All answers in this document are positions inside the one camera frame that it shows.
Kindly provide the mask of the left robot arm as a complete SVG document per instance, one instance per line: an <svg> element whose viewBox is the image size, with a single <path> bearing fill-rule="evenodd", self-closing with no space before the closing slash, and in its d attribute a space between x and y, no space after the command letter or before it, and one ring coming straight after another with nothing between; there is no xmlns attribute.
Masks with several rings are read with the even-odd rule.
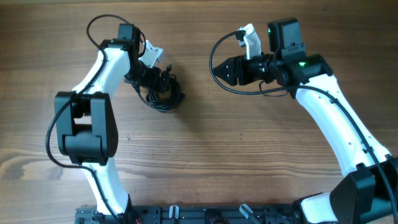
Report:
<svg viewBox="0 0 398 224"><path fill-rule="evenodd" d="M125 222L133 214L114 160L119 136L111 99L121 82L136 93L146 88L140 99L160 112L176 108L185 95L171 66L155 66L163 49L152 46L133 24L120 24L118 36L97 48L96 62L82 82L55 96L49 128L57 130L58 149L71 161L67 167L86 175L97 201L95 220Z"/></svg>

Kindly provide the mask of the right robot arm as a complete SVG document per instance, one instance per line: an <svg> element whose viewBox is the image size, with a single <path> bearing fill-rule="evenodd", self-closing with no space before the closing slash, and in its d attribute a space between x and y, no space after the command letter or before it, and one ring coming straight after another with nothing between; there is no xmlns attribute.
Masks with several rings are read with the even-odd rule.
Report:
<svg viewBox="0 0 398 224"><path fill-rule="evenodd" d="M252 24L234 31L245 54L211 66L211 76L231 93L236 85L277 82L277 88L258 93L290 95L307 110L332 148L343 180L329 193L266 205L261 215L246 204L240 206L240 213L252 223L369 223L396 217L397 158L354 112L326 60L306 54L296 18L269 22L267 33L269 54L262 52Z"/></svg>

